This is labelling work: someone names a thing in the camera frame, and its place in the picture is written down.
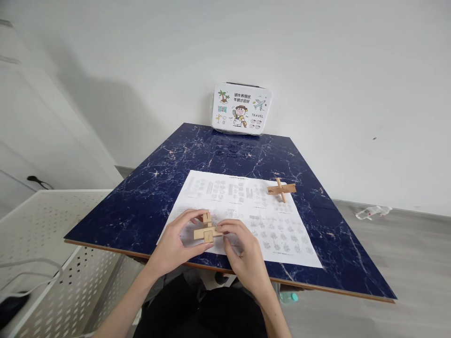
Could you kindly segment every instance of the wooden table edge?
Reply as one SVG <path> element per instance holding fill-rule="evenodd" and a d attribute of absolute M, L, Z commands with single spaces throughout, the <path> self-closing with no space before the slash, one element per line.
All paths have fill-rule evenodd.
<path fill-rule="evenodd" d="M 94 248 L 94 249 L 111 251 L 111 252 L 115 252 L 115 253 L 118 253 L 118 254 L 125 254 L 125 255 L 129 255 L 129 256 L 140 257 L 140 258 L 148 259 L 150 257 L 150 255 L 145 254 L 145 253 L 135 253 L 135 252 L 132 252 L 132 251 L 127 251 L 127 250 L 114 249 L 114 248 L 110 248 L 110 247 L 107 247 L 107 246 L 98 246 L 98 245 L 95 245 L 95 244 L 78 242 L 78 241 L 74 241 L 74 240 L 71 240 L 71 239 L 65 239 L 64 242 L 65 243 L 69 243 L 69 244 L 80 245 L 80 246 L 87 246 L 87 247 L 91 247 L 91 248 Z M 228 274 L 234 275 L 232 270 L 211 267 L 211 266 L 208 266 L 208 265 L 202 265 L 202 264 L 190 263 L 190 262 L 186 262 L 183 265 L 187 265 L 187 266 L 194 267 L 194 268 L 213 270 L 213 271 L 218 271 L 218 272 L 223 272 L 223 273 L 228 273 Z M 288 281 L 288 280 L 279 279 L 279 278 L 271 278 L 270 277 L 270 280 L 272 282 L 286 284 L 286 285 L 291 285 L 291 286 L 302 287 L 304 289 L 319 290 L 319 291 L 331 292 L 331 293 L 336 293 L 336 294 L 341 294 L 341 295 L 346 295 L 346 296 L 364 298 L 364 299 L 368 299 L 368 300 L 377 300 L 377 301 L 381 301 L 381 302 L 385 302 L 385 303 L 395 304 L 395 300 L 393 300 L 391 298 L 385 298 L 385 297 L 380 297 L 380 296 L 373 296 L 373 295 L 368 295 L 368 294 L 365 294 L 365 293 L 350 292 L 350 291 L 333 289 L 333 288 L 328 288 L 328 287 L 319 286 L 319 285 L 312 285 L 312 284 L 299 283 L 299 282 L 295 282 L 295 281 Z"/>

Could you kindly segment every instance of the white wall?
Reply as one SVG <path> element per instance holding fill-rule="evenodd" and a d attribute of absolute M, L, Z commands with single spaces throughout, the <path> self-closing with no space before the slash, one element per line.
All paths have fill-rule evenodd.
<path fill-rule="evenodd" d="M 449 1 L 3 9 L 119 165 L 209 124 L 215 84 L 242 82 L 273 90 L 265 132 L 291 137 L 332 198 L 451 215 Z"/>
<path fill-rule="evenodd" d="M 0 24 L 0 204 L 16 207 L 39 185 L 114 188 L 121 177 L 11 27 Z"/>

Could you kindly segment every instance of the wooden cross puzzle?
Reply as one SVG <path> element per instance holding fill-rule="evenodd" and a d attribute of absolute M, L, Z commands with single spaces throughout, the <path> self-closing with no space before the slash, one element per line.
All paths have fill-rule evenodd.
<path fill-rule="evenodd" d="M 278 195 L 280 194 L 282 196 L 282 201 L 286 203 L 284 193 L 291 193 L 296 192 L 296 184 L 285 184 L 282 185 L 280 182 L 280 178 L 276 178 L 277 180 L 277 186 L 274 187 L 268 187 L 268 194 L 269 195 Z"/>
<path fill-rule="evenodd" d="M 202 229 L 194 230 L 194 239 L 202 239 L 204 243 L 213 243 L 213 237 L 222 236 L 222 233 L 216 232 L 216 227 L 211 224 L 211 214 L 207 212 L 202 215 Z"/>

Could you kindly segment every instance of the hand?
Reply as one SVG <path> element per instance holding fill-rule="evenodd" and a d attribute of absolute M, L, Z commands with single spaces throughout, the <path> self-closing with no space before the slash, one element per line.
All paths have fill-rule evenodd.
<path fill-rule="evenodd" d="M 240 220 L 225 219 L 218 223 L 217 232 L 234 233 L 243 245 L 244 251 L 238 256 L 230 240 L 224 236 L 224 249 L 230 265 L 240 282 L 259 300 L 268 290 L 273 290 L 266 271 L 258 240 Z"/>
<path fill-rule="evenodd" d="M 189 209 L 168 224 L 144 268 L 151 276 L 158 279 L 213 246 L 213 243 L 202 243 L 192 247 L 184 247 L 179 237 L 181 230 L 189 220 L 196 224 L 196 218 L 200 220 L 201 215 L 206 212 L 208 210 Z"/>

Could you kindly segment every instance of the box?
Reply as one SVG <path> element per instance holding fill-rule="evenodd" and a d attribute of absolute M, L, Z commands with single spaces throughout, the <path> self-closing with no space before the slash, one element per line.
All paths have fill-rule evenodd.
<path fill-rule="evenodd" d="M 215 89 L 211 126 L 222 132 L 261 135 L 269 113 L 269 89 L 223 83 Z"/>

